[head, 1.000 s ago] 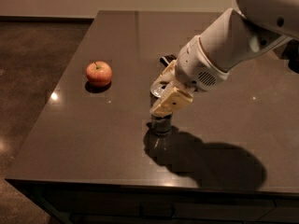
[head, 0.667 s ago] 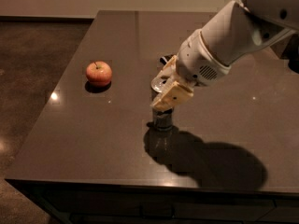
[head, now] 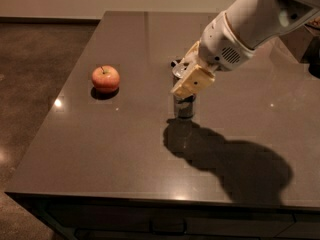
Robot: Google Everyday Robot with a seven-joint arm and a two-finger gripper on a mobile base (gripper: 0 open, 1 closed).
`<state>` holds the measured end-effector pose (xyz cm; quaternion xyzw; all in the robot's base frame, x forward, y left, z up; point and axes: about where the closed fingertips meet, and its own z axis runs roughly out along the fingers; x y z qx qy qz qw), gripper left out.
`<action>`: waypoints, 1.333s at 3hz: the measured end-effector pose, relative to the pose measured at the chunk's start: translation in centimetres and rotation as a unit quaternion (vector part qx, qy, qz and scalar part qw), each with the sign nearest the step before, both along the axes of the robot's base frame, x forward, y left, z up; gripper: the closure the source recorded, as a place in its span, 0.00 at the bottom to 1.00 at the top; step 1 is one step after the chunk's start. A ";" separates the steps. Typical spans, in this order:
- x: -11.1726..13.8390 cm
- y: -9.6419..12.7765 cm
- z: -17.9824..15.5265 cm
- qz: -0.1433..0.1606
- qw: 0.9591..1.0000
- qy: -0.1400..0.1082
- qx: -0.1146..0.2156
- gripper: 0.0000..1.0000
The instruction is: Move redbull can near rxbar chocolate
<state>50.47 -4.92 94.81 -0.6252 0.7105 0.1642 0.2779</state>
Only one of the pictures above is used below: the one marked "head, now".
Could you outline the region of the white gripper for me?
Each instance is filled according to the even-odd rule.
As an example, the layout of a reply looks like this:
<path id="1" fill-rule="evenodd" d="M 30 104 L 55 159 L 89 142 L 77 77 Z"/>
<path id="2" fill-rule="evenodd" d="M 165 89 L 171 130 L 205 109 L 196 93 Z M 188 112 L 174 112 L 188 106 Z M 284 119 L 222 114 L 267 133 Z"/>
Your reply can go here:
<path id="1" fill-rule="evenodd" d="M 199 58 L 209 66 L 218 65 L 221 70 L 232 71 L 253 55 L 254 51 L 232 32 L 226 12 L 223 11 L 207 25 L 200 41 L 196 41 L 184 55 L 182 64 L 173 68 L 172 73 L 177 80 L 171 93 L 185 99 L 214 83 L 214 74 L 198 65 Z"/>

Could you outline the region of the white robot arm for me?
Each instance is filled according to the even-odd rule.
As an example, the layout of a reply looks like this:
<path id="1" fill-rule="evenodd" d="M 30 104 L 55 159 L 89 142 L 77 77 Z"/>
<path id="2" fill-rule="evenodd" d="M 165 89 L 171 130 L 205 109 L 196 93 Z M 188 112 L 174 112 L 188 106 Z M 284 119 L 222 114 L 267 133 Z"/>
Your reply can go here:
<path id="1" fill-rule="evenodd" d="M 236 0 L 204 29 L 174 67 L 182 76 L 171 93 L 179 99 L 210 86 L 218 70 L 232 71 L 269 39 L 287 34 L 320 11 L 320 0 Z"/>

